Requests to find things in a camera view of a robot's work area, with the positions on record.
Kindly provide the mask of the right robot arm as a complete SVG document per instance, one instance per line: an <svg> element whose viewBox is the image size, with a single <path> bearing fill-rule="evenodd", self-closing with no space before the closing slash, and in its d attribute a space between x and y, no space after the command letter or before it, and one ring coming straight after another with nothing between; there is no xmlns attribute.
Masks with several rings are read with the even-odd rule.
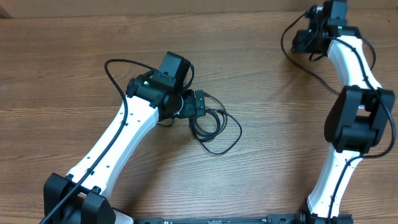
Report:
<svg viewBox="0 0 398 224"><path fill-rule="evenodd" d="M340 214L340 202L355 168L376 157L369 150L379 144L386 125L391 127L391 141L378 157L390 152L396 141L395 94L373 76L363 52L367 40L357 27L348 25L347 10L346 1L312 6L302 14L309 20L308 28L297 31L290 49L293 54L308 54L313 62L330 59L341 87L324 124L325 163L294 223L352 223L351 215Z"/></svg>

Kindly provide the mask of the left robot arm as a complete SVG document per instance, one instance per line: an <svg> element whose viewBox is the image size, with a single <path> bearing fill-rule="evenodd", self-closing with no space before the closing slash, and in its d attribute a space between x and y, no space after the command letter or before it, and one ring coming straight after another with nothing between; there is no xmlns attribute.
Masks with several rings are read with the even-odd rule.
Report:
<svg viewBox="0 0 398 224"><path fill-rule="evenodd" d="M42 223L135 223L109 198L137 145L160 121L205 114L204 93L185 80L194 71L191 62L167 52L158 69L147 69L118 91L122 105L89 153L66 176L47 179Z"/></svg>

